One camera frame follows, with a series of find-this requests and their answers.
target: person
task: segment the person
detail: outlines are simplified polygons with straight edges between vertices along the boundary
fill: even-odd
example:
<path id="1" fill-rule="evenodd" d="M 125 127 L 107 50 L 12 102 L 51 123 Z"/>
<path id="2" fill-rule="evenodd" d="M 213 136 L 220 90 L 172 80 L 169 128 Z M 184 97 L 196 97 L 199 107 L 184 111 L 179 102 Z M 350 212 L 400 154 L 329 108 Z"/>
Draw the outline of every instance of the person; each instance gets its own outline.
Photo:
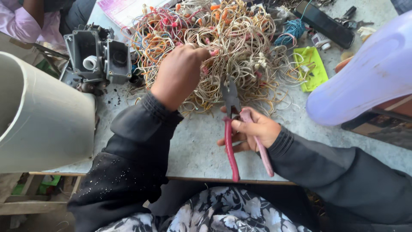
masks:
<path id="1" fill-rule="evenodd" d="M 86 25 L 96 0 L 0 0 L 0 31 L 21 42 L 66 46 L 63 35 Z"/>
<path id="2" fill-rule="evenodd" d="M 178 46 L 162 62 L 150 92 L 116 116 L 110 126 L 114 135 L 68 203 L 77 232 L 320 231 L 317 222 L 304 220 L 307 213 L 302 208 L 288 210 L 304 202 L 302 196 L 307 199 L 299 186 L 292 187 L 303 195 L 278 185 L 224 183 L 214 187 L 201 183 L 204 191 L 195 193 L 201 185 L 191 182 L 168 192 L 173 182 L 167 184 L 166 178 L 170 139 L 183 120 L 177 109 L 196 88 L 200 65 L 209 57 L 204 48 Z M 233 150 L 258 152 L 253 139 L 258 136 L 278 175 L 322 198 L 333 231 L 412 231 L 409 175 L 360 148 L 308 141 L 251 111 L 256 123 L 232 121 L 237 131 L 232 141 L 240 142 Z M 224 140 L 217 144 L 223 146 Z M 146 200 L 149 208 L 143 207 Z M 161 210 L 171 209 L 170 205 L 180 208 Z"/>

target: white bucket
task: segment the white bucket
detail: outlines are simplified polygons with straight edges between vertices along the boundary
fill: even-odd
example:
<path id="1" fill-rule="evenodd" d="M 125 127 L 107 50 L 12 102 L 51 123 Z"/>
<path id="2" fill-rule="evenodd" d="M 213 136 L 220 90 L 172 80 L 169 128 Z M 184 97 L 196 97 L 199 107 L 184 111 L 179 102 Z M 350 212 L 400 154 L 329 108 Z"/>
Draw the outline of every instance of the white bucket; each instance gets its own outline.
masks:
<path id="1" fill-rule="evenodd" d="M 0 173 L 43 171 L 93 152 L 94 99 L 0 52 Z"/>

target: pliers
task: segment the pliers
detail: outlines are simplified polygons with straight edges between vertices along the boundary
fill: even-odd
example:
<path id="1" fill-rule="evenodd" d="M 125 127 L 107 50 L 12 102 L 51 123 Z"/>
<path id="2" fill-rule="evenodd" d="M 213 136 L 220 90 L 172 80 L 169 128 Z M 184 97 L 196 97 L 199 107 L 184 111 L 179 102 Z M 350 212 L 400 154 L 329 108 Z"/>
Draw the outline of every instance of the pliers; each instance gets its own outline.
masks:
<path id="1" fill-rule="evenodd" d="M 220 81 L 220 89 L 222 91 L 223 100 L 225 101 L 227 114 L 223 118 L 223 121 L 225 122 L 225 147 L 230 167 L 232 168 L 233 182 L 238 182 L 240 180 L 239 170 L 237 168 L 236 159 L 234 158 L 232 146 L 232 110 L 239 113 L 241 108 L 239 98 L 237 97 L 237 88 L 233 79 L 230 78 L 229 75 L 227 75 L 226 79 L 229 79 L 229 88 L 225 86 L 225 80 L 223 78 Z"/>
<path id="2" fill-rule="evenodd" d="M 226 104 L 226 114 L 223 118 L 225 121 L 225 146 L 227 157 L 229 158 L 230 167 L 232 168 L 232 178 L 233 182 L 238 182 L 240 180 L 239 170 L 237 168 L 236 159 L 234 158 L 233 146 L 232 146 L 232 111 L 236 113 L 240 112 L 240 101 L 237 97 L 237 88 L 232 78 L 229 78 L 229 89 L 225 86 L 224 80 L 220 81 L 220 89 L 222 91 L 223 100 Z M 243 109 L 239 114 L 242 121 L 246 123 L 253 123 L 253 119 L 250 116 L 249 109 Z M 263 165 L 265 166 L 266 172 L 270 177 L 274 176 L 272 164 L 270 163 L 269 156 L 267 155 L 266 148 L 260 142 L 257 136 L 254 136 L 256 144 L 259 148 L 260 157 L 262 158 Z"/>

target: black device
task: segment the black device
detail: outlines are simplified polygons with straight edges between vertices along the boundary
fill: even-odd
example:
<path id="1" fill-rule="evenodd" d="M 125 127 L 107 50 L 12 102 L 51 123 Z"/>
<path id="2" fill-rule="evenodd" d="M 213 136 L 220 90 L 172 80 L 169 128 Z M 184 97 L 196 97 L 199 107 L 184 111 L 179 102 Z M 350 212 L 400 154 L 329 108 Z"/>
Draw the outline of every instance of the black device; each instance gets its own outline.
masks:
<path id="1" fill-rule="evenodd" d="M 342 48 L 349 49 L 352 46 L 355 33 L 348 28 L 345 28 L 307 1 L 299 3 L 293 11 L 293 14 Z"/>

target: ring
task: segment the ring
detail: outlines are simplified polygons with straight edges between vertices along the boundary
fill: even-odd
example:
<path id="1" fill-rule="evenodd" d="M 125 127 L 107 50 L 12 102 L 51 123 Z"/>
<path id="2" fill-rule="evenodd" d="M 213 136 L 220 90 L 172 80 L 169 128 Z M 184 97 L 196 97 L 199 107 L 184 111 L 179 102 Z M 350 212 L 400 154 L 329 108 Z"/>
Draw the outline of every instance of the ring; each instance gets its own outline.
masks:
<path id="1" fill-rule="evenodd" d="M 194 44 L 194 43 L 188 43 L 187 45 L 192 46 L 192 47 L 193 47 L 193 49 L 196 49 L 196 48 L 197 48 L 196 44 Z"/>

